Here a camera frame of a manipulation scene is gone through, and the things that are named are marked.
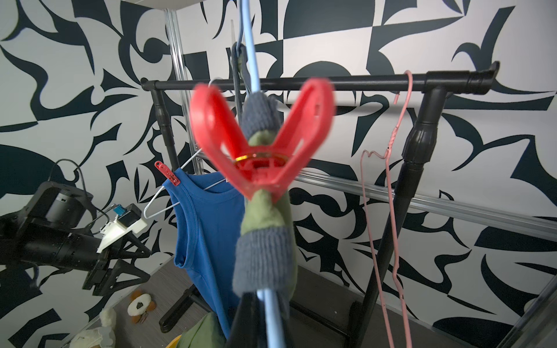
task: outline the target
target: gray floor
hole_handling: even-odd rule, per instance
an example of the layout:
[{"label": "gray floor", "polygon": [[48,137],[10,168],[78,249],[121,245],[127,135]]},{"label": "gray floor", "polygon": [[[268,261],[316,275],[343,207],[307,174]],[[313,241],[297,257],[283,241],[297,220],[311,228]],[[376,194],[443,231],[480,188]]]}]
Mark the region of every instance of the gray floor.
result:
[{"label": "gray floor", "polygon": [[[157,309],[149,314],[143,324],[133,324],[130,321],[127,313],[128,298],[118,303],[114,307],[118,316],[116,346],[118,348],[166,347],[176,336],[194,326],[206,313],[196,304],[188,309],[169,333],[163,334],[159,329],[159,319],[191,284],[186,272],[169,262],[140,287],[144,292],[151,294],[157,303]],[[348,323],[351,303],[355,300],[361,301],[361,299],[361,296],[342,286],[304,268],[299,269],[298,284],[293,300],[342,327]],[[404,347],[404,328],[401,316],[395,312],[389,312],[389,320],[395,345]],[[411,322],[410,325],[413,346],[416,348],[464,347],[448,336],[440,335],[420,324]],[[342,336],[294,310],[291,310],[290,329],[296,347],[342,348],[344,344]],[[374,348],[389,346],[379,306],[374,310],[363,346]]]}]

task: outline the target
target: blue connector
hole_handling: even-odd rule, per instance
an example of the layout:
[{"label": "blue connector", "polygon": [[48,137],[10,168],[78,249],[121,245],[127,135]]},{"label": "blue connector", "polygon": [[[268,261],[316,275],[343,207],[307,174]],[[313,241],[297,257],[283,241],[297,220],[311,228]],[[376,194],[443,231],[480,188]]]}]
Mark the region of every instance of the blue connector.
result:
[{"label": "blue connector", "polygon": [[118,204],[113,210],[116,214],[118,214],[118,216],[122,216],[126,212],[126,208],[122,207],[120,204]]}]

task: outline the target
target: blue tank top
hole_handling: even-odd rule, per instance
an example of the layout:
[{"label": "blue tank top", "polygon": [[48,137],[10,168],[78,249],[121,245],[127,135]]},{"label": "blue tank top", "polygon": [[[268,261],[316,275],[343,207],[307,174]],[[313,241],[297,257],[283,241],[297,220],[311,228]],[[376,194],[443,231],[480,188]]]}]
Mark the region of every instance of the blue tank top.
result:
[{"label": "blue tank top", "polygon": [[236,242],[244,215],[244,199],[230,183],[222,182],[219,172],[189,175],[182,169],[174,173],[180,184],[170,181],[170,193],[178,223],[174,264],[185,268],[203,299],[211,306],[228,338],[232,320],[228,308],[237,307],[239,298],[232,292]]}]

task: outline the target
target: red clothespin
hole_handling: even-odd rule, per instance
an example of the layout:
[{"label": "red clothespin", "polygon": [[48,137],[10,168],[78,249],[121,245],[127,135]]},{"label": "red clothespin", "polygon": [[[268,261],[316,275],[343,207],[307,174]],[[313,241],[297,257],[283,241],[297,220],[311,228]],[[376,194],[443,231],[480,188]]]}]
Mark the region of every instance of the red clothespin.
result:
[{"label": "red clothespin", "polygon": [[[249,146],[219,89],[197,85],[190,105],[193,134],[209,160],[245,197],[251,199],[264,189],[276,203],[327,137],[335,115],[333,91],[327,79],[309,79],[275,142]],[[231,158],[222,152],[223,145]]]},{"label": "red clothespin", "polygon": [[172,171],[170,170],[170,168],[168,168],[168,166],[164,163],[162,163],[161,161],[156,161],[155,162],[155,167],[161,172],[163,173],[163,175],[170,180],[171,183],[174,184],[174,186],[178,186],[178,184],[180,183],[180,179],[178,179],[178,177],[172,173]]}]

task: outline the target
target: plush toy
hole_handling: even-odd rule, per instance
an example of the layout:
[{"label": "plush toy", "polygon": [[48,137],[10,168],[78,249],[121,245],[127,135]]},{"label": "plush toy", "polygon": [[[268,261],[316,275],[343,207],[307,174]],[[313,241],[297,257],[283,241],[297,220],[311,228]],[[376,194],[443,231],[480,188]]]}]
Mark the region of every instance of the plush toy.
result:
[{"label": "plush toy", "polygon": [[92,330],[84,330],[70,342],[70,348],[114,348],[116,337],[116,312],[112,308],[100,312],[101,327]]},{"label": "plush toy", "polygon": [[131,303],[128,306],[128,315],[134,324],[142,323],[147,318],[147,312],[154,310],[157,304],[151,300],[151,295],[135,290],[130,295]]}]

